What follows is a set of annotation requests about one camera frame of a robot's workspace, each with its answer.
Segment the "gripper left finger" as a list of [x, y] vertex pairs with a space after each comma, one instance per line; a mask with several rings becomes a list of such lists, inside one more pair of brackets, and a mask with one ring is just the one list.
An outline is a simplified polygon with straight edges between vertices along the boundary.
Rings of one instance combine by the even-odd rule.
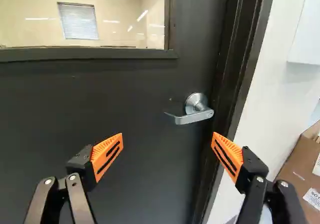
[[59, 223], [63, 205], [69, 204], [73, 223], [96, 223], [87, 193], [92, 191], [123, 150], [118, 133], [95, 145], [86, 145], [66, 164], [63, 178], [50, 176], [36, 186], [24, 223]]

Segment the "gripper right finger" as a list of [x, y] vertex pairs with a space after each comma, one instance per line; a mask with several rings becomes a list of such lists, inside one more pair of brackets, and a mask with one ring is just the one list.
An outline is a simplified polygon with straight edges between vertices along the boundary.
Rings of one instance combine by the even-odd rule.
[[211, 148], [245, 199], [236, 223], [306, 223], [295, 187], [286, 180], [267, 180], [269, 168], [247, 146], [239, 147], [213, 133]]

